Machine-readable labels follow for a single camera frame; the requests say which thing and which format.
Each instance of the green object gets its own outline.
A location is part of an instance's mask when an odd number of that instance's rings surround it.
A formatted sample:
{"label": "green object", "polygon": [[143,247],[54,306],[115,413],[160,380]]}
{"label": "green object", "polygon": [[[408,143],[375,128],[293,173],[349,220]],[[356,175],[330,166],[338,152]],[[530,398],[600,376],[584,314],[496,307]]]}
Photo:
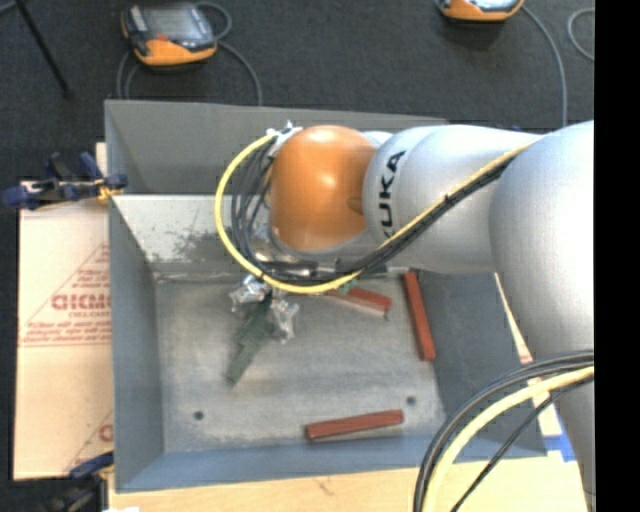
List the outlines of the green object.
{"label": "green object", "polygon": [[260,347],[271,335],[273,326],[267,320],[270,305],[271,295],[269,294],[262,302],[258,303],[251,316],[234,336],[239,350],[227,369],[227,378],[234,384],[242,378]]}

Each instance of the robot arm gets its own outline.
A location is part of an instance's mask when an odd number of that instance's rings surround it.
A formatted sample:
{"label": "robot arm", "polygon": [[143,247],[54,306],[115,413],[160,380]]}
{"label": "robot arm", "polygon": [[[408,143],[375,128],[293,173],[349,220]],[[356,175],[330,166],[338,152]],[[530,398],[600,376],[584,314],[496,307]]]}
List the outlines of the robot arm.
{"label": "robot arm", "polygon": [[[496,272],[534,358],[594,347],[593,138],[588,122],[544,137],[471,126],[400,133],[378,150],[364,205],[377,239],[496,155],[531,143],[500,179],[454,207],[403,257],[434,272]],[[558,411],[595,506],[594,385]]]}
{"label": "robot arm", "polygon": [[[593,122],[545,136],[461,125],[395,135],[302,130],[263,171],[270,239],[285,262],[335,260],[353,247],[384,256],[426,207],[444,203],[444,214],[392,252],[394,261],[448,274],[495,272],[534,358],[592,350],[593,138]],[[462,197],[456,193],[447,207],[452,190],[496,162],[499,179]],[[216,206],[224,185],[223,177]],[[386,261],[382,256],[330,277],[312,272],[293,284],[286,281],[294,274],[274,277],[260,258],[247,268],[274,287],[316,293],[358,276],[365,263]],[[558,411],[595,510],[593,384],[561,400]]]}

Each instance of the black tripod leg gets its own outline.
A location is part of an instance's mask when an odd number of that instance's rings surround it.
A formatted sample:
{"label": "black tripod leg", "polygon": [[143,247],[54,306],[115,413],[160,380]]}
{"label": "black tripod leg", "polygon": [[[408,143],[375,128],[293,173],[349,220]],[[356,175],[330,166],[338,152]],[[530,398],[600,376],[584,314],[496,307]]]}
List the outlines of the black tripod leg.
{"label": "black tripod leg", "polygon": [[64,94],[64,97],[71,98],[72,97],[71,89],[69,89],[69,85],[67,84],[67,81],[64,79],[64,76],[62,76],[62,72],[60,71],[60,68],[58,68],[56,61],[53,60],[53,56],[51,55],[49,48],[44,42],[44,39],[42,38],[42,35],[40,34],[38,27],[36,27],[36,24],[34,23],[33,18],[31,17],[31,15],[29,14],[29,11],[25,7],[23,0],[14,0],[14,1],[16,3],[16,7],[20,10],[20,14],[22,14],[24,21],[27,23],[29,30],[31,30],[33,37],[36,39],[36,42],[38,43],[38,46],[40,47],[42,54],[44,55],[45,59],[47,59],[47,64],[49,64],[49,67],[51,68],[51,71],[56,77],[56,80],[60,84],[60,87],[62,87],[62,93]]}

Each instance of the yellow cable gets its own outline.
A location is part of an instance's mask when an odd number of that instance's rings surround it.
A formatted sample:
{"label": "yellow cable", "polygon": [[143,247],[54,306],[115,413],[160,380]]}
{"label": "yellow cable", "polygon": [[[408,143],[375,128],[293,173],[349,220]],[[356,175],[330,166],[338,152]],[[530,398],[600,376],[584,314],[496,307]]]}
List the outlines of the yellow cable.
{"label": "yellow cable", "polygon": [[[215,222],[216,222],[216,229],[217,229],[218,234],[220,236],[220,240],[222,241],[222,244],[226,247],[226,249],[229,251],[231,256],[233,256],[233,258],[245,270],[247,270],[249,273],[253,274],[257,278],[263,280],[265,283],[268,283],[268,284],[270,284],[271,286],[273,286],[275,288],[280,288],[281,290],[284,290],[284,291],[287,291],[287,292],[290,292],[290,293],[300,293],[300,294],[325,293],[325,292],[330,291],[330,290],[335,290],[336,288],[339,288],[343,284],[346,284],[349,281],[351,281],[352,279],[355,279],[356,277],[358,277],[363,272],[363,269],[362,270],[357,270],[355,272],[352,272],[351,274],[347,274],[347,275],[344,275],[342,277],[333,279],[332,281],[327,281],[326,283],[321,283],[321,284],[317,284],[317,285],[293,285],[293,284],[290,284],[290,283],[285,283],[283,281],[279,281],[277,279],[272,278],[269,275],[264,274],[262,272],[262,270],[260,270],[258,267],[253,265],[250,261],[248,261],[240,253],[240,251],[238,251],[235,248],[235,246],[233,245],[233,243],[231,242],[231,240],[227,236],[227,233],[226,233],[226,231],[224,229],[223,216],[222,216],[222,202],[223,202],[224,191],[226,189],[227,183],[229,182],[231,176],[236,172],[236,170],[239,167],[239,165],[245,160],[245,158],[247,158],[251,153],[253,153],[255,150],[257,150],[258,148],[260,148],[261,146],[263,146],[264,144],[266,144],[267,142],[269,142],[271,139],[273,139],[276,136],[277,136],[277,134],[267,134],[267,135],[261,137],[260,139],[256,140],[255,142],[251,143],[246,148],[244,148],[231,161],[231,163],[229,164],[227,169],[224,171],[222,177],[220,178],[220,183],[218,184],[218,188],[216,189],[216,196],[215,196],[215,203],[214,203],[214,217],[215,217]],[[490,171],[494,167],[503,164],[504,162],[506,162],[510,158],[513,158],[515,155],[517,155],[518,153],[520,153],[524,149],[528,148],[531,144],[533,144],[533,142],[527,143],[527,144],[525,144],[523,146],[520,146],[520,147],[518,147],[516,149],[513,149],[511,151],[507,151],[506,153],[504,153],[504,154],[500,155],[499,157],[495,158],[494,160],[492,160],[491,162],[489,162],[488,164],[483,166],[476,173],[471,175],[466,181],[464,181],[460,186],[458,186],[456,189],[454,189],[448,195],[453,195],[453,194],[457,193],[462,188],[466,187],[469,183],[471,183],[474,180],[482,177],[483,174],[487,173],[488,171]],[[392,237],[387,238],[382,244],[380,244],[378,246],[378,248],[376,250],[382,249],[383,247],[386,247],[388,244],[390,244],[391,242],[393,242],[394,240],[396,240],[397,238],[402,236],[404,233],[406,233],[411,228],[413,228],[415,225],[417,225],[420,221],[422,221],[425,217],[427,217],[433,210],[435,210],[436,208],[442,206],[442,204],[444,202],[446,202],[446,200],[447,200],[447,196],[444,196],[440,200],[436,201],[433,205],[431,205],[428,208],[426,208],[420,215],[418,215],[411,222],[409,222],[408,224],[403,226]]]}
{"label": "yellow cable", "polygon": [[442,457],[438,461],[433,471],[431,482],[427,488],[427,494],[425,496],[424,505],[422,507],[423,512],[434,511],[435,500],[438,488],[444,480],[445,473],[449,467],[453,464],[454,460],[469,442],[469,440],[475,436],[479,430],[481,430],[487,423],[502,414],[503,412],[511,409],[512,407],[524,402],[534,396],[552,391],[574,382],[578,382],[586,377],[594,374],[594,367],[589,366],[582,370],[575,370],[569,373],[564,373],[556,377],[550,377],[537,384],[528,386],[519,391],[516,391],[510,395],[507,395],[502,400],[492,404],[490,407],[482,411],[476,418],[473,419],[460,433],[456,436],[453,442],[449,445],[447,450],[443,453]]}

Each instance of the cable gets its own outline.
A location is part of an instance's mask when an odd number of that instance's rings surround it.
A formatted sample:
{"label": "cable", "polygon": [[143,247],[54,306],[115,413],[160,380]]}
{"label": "cable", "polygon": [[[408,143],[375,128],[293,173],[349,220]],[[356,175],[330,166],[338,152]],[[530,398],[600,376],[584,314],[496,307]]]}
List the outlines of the cable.
{"label": "cable", "polygon": [[251,255],[250,259],[253,262],[256,262],[257,258],[252,249],[250,237],[253,232],[252,224],[264,202],[264,195],[266,193],[264,187],[257,204],[255,204],[253,208],[247,226],[245,226],[246,214],[251,203],[255,202],[255,193],[259,190],[260,183],[263,181],[268,170],[268,167],[261,167],[260,162],[270,148],[271,144],[266,144],[251,156],[248,163],[248,170],[242,173],[237,183],[237,190],[240,190],[240,192],[232,194],[231,196],[231,234],[233,241],[243,255]]}
{"label": "cable", "polygon": [[[403,250],[404,247],[408,245],[408,243],[410,243],[418,235],[423,233],[429,226],[431,226],[438,218],[440,218],[453,206],[458,204],[464,198],[468,197],[475,190],[478,190],[487,183],[497,179],[497,177],[499,177],[500,174],[504,171],[506,164],[512,158],[514,158],[516,155],[518,155],[520,152],[522,152],[532,144],[532,142],[527,143],[514,150],[508,151],[483,166],[480,170],[471,175],[456,189],[452,190],[451,192],[440,198],[438,201],[436,201],[434,204],[427,207],[411,222],[398,230],[392,237],[385,240],[370,255],[358,260],[354,264],[351,264],[344,269],[341,269],[339,272],[329,273],[325,276],[317,276],[313,279],[310,279],[301,278],[299,275],[277,275],[273,271],[267,271],[266,267],[261,262],[258,262],[255,258],[251,259],[249,253],[246,250],[243,250],[242,247],[236,247],[231,242],[226,233],[224,233],[224,224],[222,222],[222,198],[224,197],[227,183],[246,158],[248,158],[255,150],[259,149],[264,144],[271,142],[276,136],[277,134],[266,135],[253,144],[247,146],[227,167],[216,190],[214,216],[216,227],[218,229],[218,232],[220,232],[223,245],[225,245],[234,259],[236,259],[236,261],[240,263],[240,265],[245,270],[276,288],[280,288],[291,293],[302,294],[324,293],[326,291],[339,288],[343,284],[346,284],[352,279],[360,276],[363,272],[366,272],[367,270],[370,270],[372,268],[379,267],[382,263],[388,261],[399,251]],[[235,228],[237,229],[241,225],[242,223],[237,222],[237,220],[234,221],[232,217],[232,228],[235,226]],[[311,282],[304,285],[292,284],[292,282],[300,282],[305,279],[306,281]]]}
{"label": "cable", "polygon": [[215,2],[201,1],[201,2],[196,3],[195,5],[198,8],[200,8],[200,7],[209,7],[210,9],[218,11],[220,14],[222,14],[222,16],[224,17],[224,19],[226,21],[226,24],[225,24],[224,28],[218,34],[217,39],[224,39],[225,37],[227,37],[229,35],[229,32],[231,32],[231,29],[233,28],[233,19],[231,18],[231,14],[229,14],[229,11],[227,11],[220,4],[216,4]]}
{"label": "cable", "polygon": [[587,7],[585,9],[579,9],[576,12],[574,12],[571,16],[569,16],[569,19],[567,21],[567,32],[569,34],[569,40],[571,41],[571,44],[573,44],[573,46],[576,47],[576,50],[578,50],[582,55],[584,55],[587,59],[595,62],[596,58],[595,55],[589,53],[587,50],[585,50],[582,45],[580,45],[573,33],[573,23],[576,21],[577,18],[579,18],[580,16],[582,16],[583,14],[587,14],[587,13],[594,13],[596,12],[596,8],[595,7]]}
{"label": "cable", "polygon": [[233,55],[239,62],[241,62],[242,65],[245,67],[245,69],[249,72],[249,75],[251,76],[251,79],[253,80],[253,84],[256,88],[256,98],[257,98],[256,103],[259,107],[261,107],[263,103],[262,102],[262,85],[260,84],[260,79],[258,78],[258,75],[256,74],[255,70],[253,69],[251,64],[249,64],[249,61],[247,61],[247,59],[245,59],[242,56],[242,54],[238,52],[238,50],[236,50],[229,43],[218,41],[218,44],[222,48],[227,50],[231,55]]}
{"label": "cable", "polygon": [[550,377],[542,382],[516,391],[482,411],[458,434],[455,440],[451,443],[451,446],[447,448],[440,458],[431,478],[429,486],[431,492],[427,492],[422,510],[435,510],[435,496],[439,486],[444,480],[445,473],[469,440],[476,435],[481,428],[487,425],[487,423],[525,400],[531,399],[540,393],[549,392],[562,386],[574,384],[582,379],[590,378],[593,373],[594,367],[590,366],[567,374]]}
{"label": "cable", "polygon": [[127,50],[125,54],[120,59],[120,64],[118,65],[118,72],[116,73],[116,94],[118,98],[128,98],[128,95],[125,94],[124,89],[122,87],[122,75],[124,73],[124,68],[131,56],[131,50]]}
{"label": "cable", "polygon": [[558,47],[556,43],[553,41],[551,34],[542,24],[542,22],[526,7],[522,6],[522,10],[533,20],[536,26],[540,29],[544,37],[547,39],[549,46],[551,46],[551,51],[553,52],[553,57],[558,65],[558,73],[560,74],[560,93],[561,93],[561,126],[567,126],[567,79],[565,77],[564,72],[564,64],[562,63],[562,57],[560,56],[560,52],[558,51]]}
{"label": "cable", "polygon": [[16,6],[15,2],[7,2],[5,4],[0,5],[0,14],[4,14],[7,11],[10,11]]}
{"label": "cable", "polygon": [[441,455],[444,452],[448,440],[463,424],[465,418],[480,404],[491,399],[496,394],[504,396],[504,391],[508,388],[520,385],[531,379],[537,379],[558,374],[567,374],[576,370],[583,370],[585,367],[592,367],[594,363],[593,350],[577,351],[569,354],[552,356],[545,359],[534,361],[533,363],[524,365],[511,372],[495,379],[483,390],[472,396],[465,404],[463,404],[456,413],[454,413],[447,423],[443,424],[433,440],[423,458],[420,470],[416,480],[416,488],[414,493],[414,512],[423,510],[427,487],[432,481],[432,475],[438,461],[442,460]]}
{"label": "cable", "polygon": [[133,77],[141,67],[142,65],[139,62],[136,62],[133,65],[133,68],[131,69],[131,71],[129,71],[129,74],[127,75],[127,80],[124,83],[124,94],[126,98],[131,97],[131,82],[133,81]]}
{"label": "cable", "polygon": [[509,438],[505,441],[505,443],[500,447],[500,449],[491,457],[491,460],[487,463],[487,465],[482,469],[482,471],[478,474],[473,483],[469,486],[469,488],[465,491],[462,497],[456,502],[456,504],[451,509],[451,512],[458,512],[460,507],[464,504],[465,500],[475,491],[478,486],[484,481],[484,479],[491,473],[491,471],[498,465],[498,462],[502,459],[502,457],[507,453],[509,448],[513,446],[513,444],[518,440],[518,438],[524,433],[524,431],[531,426],[531,424],[540,416],[540,414],[545,411],[550,405],[552,405],[558,398],[562,395],[573,391],[574,389],[584,386],[589,382],[592,382],[593,379],[585,379],[583,381],[578,382],[577,384],[567,386],[566,388],[553,391],[548,398],[546,398],[542,403],[540,403],[527,418],[520,424],[520,426],[514,430],[514,432],[509,436]]}

